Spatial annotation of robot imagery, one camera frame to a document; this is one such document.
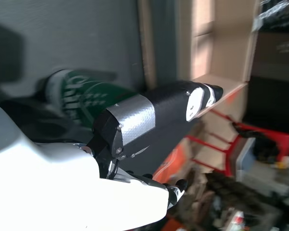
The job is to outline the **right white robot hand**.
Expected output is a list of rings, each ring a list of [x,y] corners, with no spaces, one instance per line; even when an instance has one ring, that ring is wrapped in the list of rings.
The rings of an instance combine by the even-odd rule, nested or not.
[[[104,109],[92,139],[35,143],[0,108],[0,231],[126,231],[163,219],[187,188],[122,170],[164,129],[189,123],[223,88],[179,81]]]

